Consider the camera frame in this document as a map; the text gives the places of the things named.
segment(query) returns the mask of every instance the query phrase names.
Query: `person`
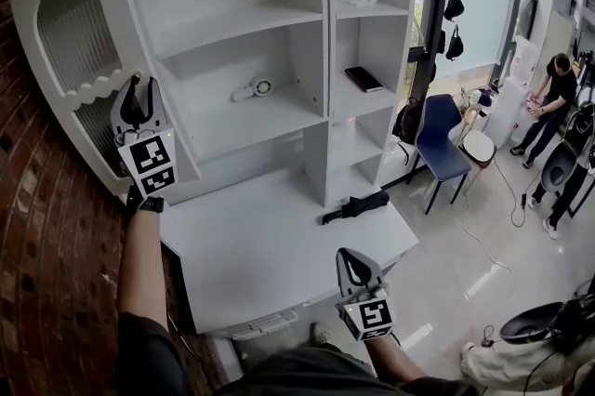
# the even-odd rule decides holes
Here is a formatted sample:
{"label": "person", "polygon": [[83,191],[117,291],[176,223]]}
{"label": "person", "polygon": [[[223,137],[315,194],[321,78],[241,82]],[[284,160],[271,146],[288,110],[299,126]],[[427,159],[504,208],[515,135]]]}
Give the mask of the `person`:
{"label": "person", "polygon": [[[589,99],[581,103],[576,113],[570,119],[563,137],[563,141],[570,146],[577,158],[575,170],[564,184],[562,195],[551,208],[549,217],[543,220],[543,228],[548,233],[548,236],[554,240],[560,237],[558,221],[570,207],[571,202],[575,199],[585,182],[588,169],[591,169],[590,163],[594,152],[595,105],[590,101],[590,95]],[[541,205],[546,192],[543,184],[539,182],[534,193],[531,195],[531,199],[527,203],[529,208],[535,209]]]}
{"label": "person", "polygon": [[[149,198],[136,211],[139,193],[134,188],[128,195],[132,216],[118,282],[116,387],[120,395],[190,395],[180,357],[166,330],[165,278],[156,212],[163,209],[163,202],[159,205]],[[468,383],[424,375],[391,336],[365,342],[377,378],[361,362],[327,341],[320,346],[275,354],[217,394],[478,394]]]}
{"label": "person", "polygon": [[468,343],[461,358],[463,374],[487,388],[539,392],[564,387],[562,394],[595,394],[594,336],[568,355],[544,340],[498,350]]}
{"label": "person", "polygon": [[522,164],[525,168],[530,168],[533,165],[535,158],[546,149],[548,143],[554,138],[575,99],[576,75],[565,54],[557,54],[551,58],[533,98],[540,97],[548,83],[549,92],[541,106],[531,110],[531,116],[536,122],[529,127],[522,142],[510,149],[513,155],[524,155],[527,147],[533,143],[543,129],[541,138]]}

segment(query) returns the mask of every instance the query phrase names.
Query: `arched cabinet door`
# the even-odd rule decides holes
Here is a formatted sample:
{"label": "arched cabinet door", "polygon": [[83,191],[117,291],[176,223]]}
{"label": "arched cabinet door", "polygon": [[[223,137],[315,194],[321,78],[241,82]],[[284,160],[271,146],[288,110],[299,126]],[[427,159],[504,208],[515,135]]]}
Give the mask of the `arched cabinet door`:
{"label": "arched cabinet door", "polygon": [[[33,73],[60,124],[107,188],[127,192],[130,181],[113,145],[109,111],[132,74],[141,74],[141,85],[159,78],[132,0],[11,0],[11,5]],[[198,178],[177,135],[180,180]]]}

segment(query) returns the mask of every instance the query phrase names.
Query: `cable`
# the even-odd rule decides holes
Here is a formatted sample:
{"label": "cable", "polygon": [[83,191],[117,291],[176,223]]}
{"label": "cable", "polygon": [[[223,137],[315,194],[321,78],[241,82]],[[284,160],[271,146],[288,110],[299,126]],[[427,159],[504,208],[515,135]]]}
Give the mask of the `cable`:
{"label": "cable", "polygon": [[495,328],[493,325],[487,325],[483,329],[483,340],[482,340],[482,347],[483,348],[493,348],[496,343],[500,343],[502,340],[491,340],[490,337],[494,334]]}
{"label": "cable", "polygon": [[399,338],[397,338],[397,336],[394,333],[392,333],[392,332],[390,333],[390,335],[394,338],[394,340],[397,342],[397,345],[399,345],[399,348],[402,350],[403,349],[403,346],[401,345],[401,342],[399,341]]}
{"label": "cable", "polygon": [[176,324],[174,323],[174,319],[171,318],[171,315],[169,314],[169,312],[167,313],[167,320],[169,321],[169,323],[171,324],[171,326],[174,328],[174,331],[176,332],[176,335],[178,335],[178,338],[181,340],[182,345],[184,345],[184,347],[186,348],[186,350],[189,352],[190,355],[192,355],[192,357],[201,365],[201,368],[203,368],[203,375],[205,375],[205,379],[206,379],[206,384],[208,384],[208,387],[215,392],[215,386],[213,385],[213,383],[211,382],[211,378],[209,377],[208,373],[206,372],[206,363],[205,360],[203,360],[200,356],[198,356],[193,350],[192,348],[190,348],[190,345],[186,342],[186,339],[182,336],[182,334],[180,333],[180,331],[178,330],[178,327],[176,326]]}
{"label": "cable", "polygon": [[469,211],[471,210],[470,206],[469,206],[469,197],[467,196],[467,193],[465,193],[465,202],[467,203],[467,212],[465,213],[465,216],[463,217],[463,229],[465,230],[465,232],[471,236],[473,239],[475,239],[478,243],[480,243],[480,246],[483,249],[483,252],[485,253],[485,255],[487,256],[487,258],[494,264],[497,265],[499,268],[501,269],[506,269],[509,273],[510,273],[510,277],[512,277],[512,281],[514,282],[514,292],[512,293],[512,297],[510,298],[509,301],[509,305],[512,302],[512,300],[514,300],[514,298],[517,295],[517,290],[519,288],[519,284],[517,282],[517,278],[514,276],[514,272],[512,271],[512,269],[510,267],[505,266],[504,264],[501,264],[500,262],[498,262],[497,260],[493,259],[492,256],[490,256],[490,253],[487,252],[487,249],[485,248],[485,245],[483,245],[482,240],[477,237],[475,234],[473,234],[473,232],[471,232],[468,227],[467,227],[467,217],[469,216]]}
{"label": "cable", "polygon": [[522,208],[522,222],[521,224],[517,224],[516,222],[514,222],[514,213],[517,210],[517,207],[519,206],[519,203],[517,201],[517,195],[515,194],[514,190],[512,189],[512,187],[510,186],[509,181],[506,179],[506,177],[504,176],[504,173],[502,173],[502,170],[500,169],[500,166],[498,166],[498,163],[496,161],[496,157],[494,157],[494,165],[496,165],[496,168],[498,170],[498,173],[500,173],[500,176],[502,177],[502,179],[504,179],[504,182],[507,184],[507,186],[509,187],[510,192],[512,193],[512,198],[514,199],[514,208],[512,208],[512,212],[510,213],[510,222],[512,223],[512,225],[516,228],[521,228],[522,225],[524,224],[524,220],[525,220],[525,212],[524,212],[524,206],[526,203],[526,199],[527,199],[527,192],[529,191],[529,188],[531,188],[531,185],[535,182],[535,180],[537,179],[537,177],[541,174],[541,172],[543,171],[543,169],[540,169],[539,171],[537,171],[537,173],[535,174],[535,176],[533,177],[533,179],[531,180],[531,182],[528,184],[528,186],[524,189],[524,193],[522,194],[522,200],[521,200],[521,208]]}
{"label": "cable", "polygon": [[547,360],[549,360],[557,352],[558,352],[557,350],[554,350],[547,358],[545,358],[544,360],[542,360],[540,364],[538,364],[535,368],[533,368],[533,370],[531,371],[531,373],[529,373],[529,376],[527,377],[527,381],[524,384],[524,390],[522,391],[522,396],[525,396],[525,394],[527,393],[527,388],[529,388],[529,380],[531,379],[531,376],[533,376],[533,373],[535,371],[537,371],[537,368],[539,366],[541,366],[543,363],[545,363]]}

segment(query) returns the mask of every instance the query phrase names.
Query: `shoe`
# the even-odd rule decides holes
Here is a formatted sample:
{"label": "shoe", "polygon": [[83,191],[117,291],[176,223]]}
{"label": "shoe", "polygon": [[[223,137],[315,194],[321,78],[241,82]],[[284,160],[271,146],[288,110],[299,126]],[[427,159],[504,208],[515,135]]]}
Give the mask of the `shoe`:
{"label": "shoe", "polygon": [[588,170],[587,174],[592,177],[595,176],[595,146],[591,148],[588,153]]}
{"label": "shoe", "polygon": [[321,322],[315,322],[310,327],[310,341],[314,347],[321,347],[331,341],[328,327]]}
{"label": "shoe", "polygon": [[513,154],[514,156],[524,155],[524,149],[519,147],[512,147],[510,149],[510,154]]}
{"label": "shoe", "polygon": [[531,196],[531,199],[529,200],[529,203],[527,203],[527,205],[529,206],[529,209],[533,209],[534,207],[538,207],[539,205],[541,205],[541,201],[537,201],[536,198]]}
{"label": "shoe", "polygon": [[549,225],[549,218],[543,220],[543,229],[548,232],[548,236],[554,241],[560,237],[560,233],[553,226]]}
{"label": "shoe", "polygon": [[471,351],[471,349],[474,349],[474,348],[475,348],[475,344],[474,343],[471,343],[471,342],[465,343],[465,346],[463,347],[463,350],[461,350],[461,360],[463,358],[465,358],[465,355],[469,351]]}

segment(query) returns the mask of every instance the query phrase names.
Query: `hand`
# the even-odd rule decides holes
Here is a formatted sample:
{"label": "hand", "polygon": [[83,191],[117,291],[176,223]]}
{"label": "hand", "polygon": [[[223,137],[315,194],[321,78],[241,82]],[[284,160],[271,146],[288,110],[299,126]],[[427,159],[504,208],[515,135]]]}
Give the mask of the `hand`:
{"label": "hand", "polygon": [[539,118],[541,115],[543,115],[543,108],[539,107],[537,109],[532,109],[531,110],[531,116],[535,119]]}

